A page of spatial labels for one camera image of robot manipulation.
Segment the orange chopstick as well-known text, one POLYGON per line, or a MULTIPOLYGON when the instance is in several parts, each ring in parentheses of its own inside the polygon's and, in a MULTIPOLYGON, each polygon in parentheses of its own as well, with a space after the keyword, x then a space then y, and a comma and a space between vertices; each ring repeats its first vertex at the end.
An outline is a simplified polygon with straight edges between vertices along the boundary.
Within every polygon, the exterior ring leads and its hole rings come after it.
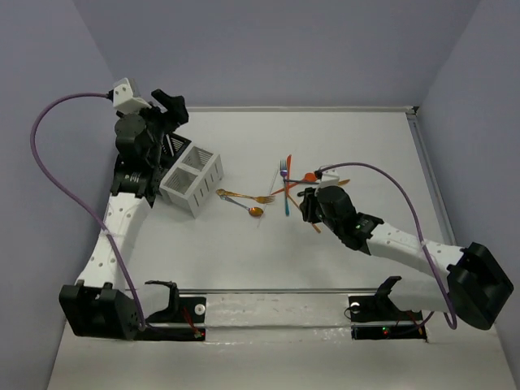
MULTIPOLYGON (((302 199, 305 194, 305 191, 300 191, 299 193, 297 193, 297 197, 302 199)), ((287 191, 287 198, 297 208, 297 210, 300 211, 300 203, 290 194, 290 191, 287 191)), ((322 232, 316 224, 312 223, 311 226, 317 233, 322 232)))

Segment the white chopstick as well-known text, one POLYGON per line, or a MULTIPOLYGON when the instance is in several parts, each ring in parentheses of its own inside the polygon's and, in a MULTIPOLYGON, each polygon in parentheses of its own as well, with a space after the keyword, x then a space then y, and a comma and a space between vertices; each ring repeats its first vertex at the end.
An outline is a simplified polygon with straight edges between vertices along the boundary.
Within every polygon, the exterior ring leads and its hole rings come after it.
MULTIPOLYGON (((271 194, 273 192, 273 189, 274 189, 274 186, 275 186, 275 182, 276 182, 276 178, 279 176, 279 168, 276 167, 275 168, 275 171, 273 173, 273 176, 271 178, 271 183, 270 183, 270 186, 269 186, 269 189, 267 191, 267 196, 268 197, 273 197, 273 195, 271 194)), ((257 226, 256 228, 259 229, 260 228, 260 225, 262 223, 262 218, 266 216, 267 212, 267 207, 269 206, 269 204, 265 204, 264 206, 262 206, 262 215, 260 216, 260 219, 258 220, 258 223, 257 223, 257 226)))
POLYGON ((164 145, 168 150, 168 155, 173 157, 175 155, 176 151, 175 151, 175 146, 172 144, 170 133, 167 133, 164 136, 164 145))

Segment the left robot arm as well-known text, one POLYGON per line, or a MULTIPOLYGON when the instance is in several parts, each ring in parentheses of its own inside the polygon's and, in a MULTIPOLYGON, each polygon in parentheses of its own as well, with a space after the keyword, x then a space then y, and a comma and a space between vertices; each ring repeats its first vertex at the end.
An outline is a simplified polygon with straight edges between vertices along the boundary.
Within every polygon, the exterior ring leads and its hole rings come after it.
POLYGON ((58 297, 76 336, 132 340, 146 329, 126 262, 160 181, 190 143, 185 138, 179 147, 171 143, 176 129, 189 121, 183 96, 156 89, 149 103, 128 93, 127 87, 111 93, 117 157, 97 243, 76 282, 62 286, 58 297))

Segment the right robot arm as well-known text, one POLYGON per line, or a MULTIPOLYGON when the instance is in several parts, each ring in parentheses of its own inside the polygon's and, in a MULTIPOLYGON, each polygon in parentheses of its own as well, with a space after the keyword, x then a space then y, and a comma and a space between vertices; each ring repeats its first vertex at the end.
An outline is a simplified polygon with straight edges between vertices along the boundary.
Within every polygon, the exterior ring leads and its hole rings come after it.
POLYGON ((432 278, 426 283, 388 277, 374 299, 375 312, 382 318, 391 319, 401 311, 429 310, 455 314, 474 328, 488 330, 514 291, 485 245, 445 245, 403 232, 356 211, 339 186, 306 188, 298 195, 304 221, 323 223, 347 248, 398 262, 432 278))

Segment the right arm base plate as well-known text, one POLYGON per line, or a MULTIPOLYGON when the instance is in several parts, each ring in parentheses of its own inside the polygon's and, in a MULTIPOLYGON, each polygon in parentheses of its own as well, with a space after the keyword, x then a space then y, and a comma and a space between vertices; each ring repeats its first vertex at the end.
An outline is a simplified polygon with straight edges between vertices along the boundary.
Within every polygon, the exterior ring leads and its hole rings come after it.
POLYGON ((349 297, 344 316, 350 321, 354 340, 427 340, 421 312, 398 310, 389 300, 376 296, 349 297))

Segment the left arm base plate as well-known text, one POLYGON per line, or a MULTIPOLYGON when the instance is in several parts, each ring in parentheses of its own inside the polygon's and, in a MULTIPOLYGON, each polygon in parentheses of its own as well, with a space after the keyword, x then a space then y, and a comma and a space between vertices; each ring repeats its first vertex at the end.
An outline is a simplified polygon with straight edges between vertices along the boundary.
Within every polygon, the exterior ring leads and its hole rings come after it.
POLYGON ((148 327, 139 331, 138 341, 202 342, 206 340, 206 298, 180 296, 178 310, 168 304, 146 318, 148 327))

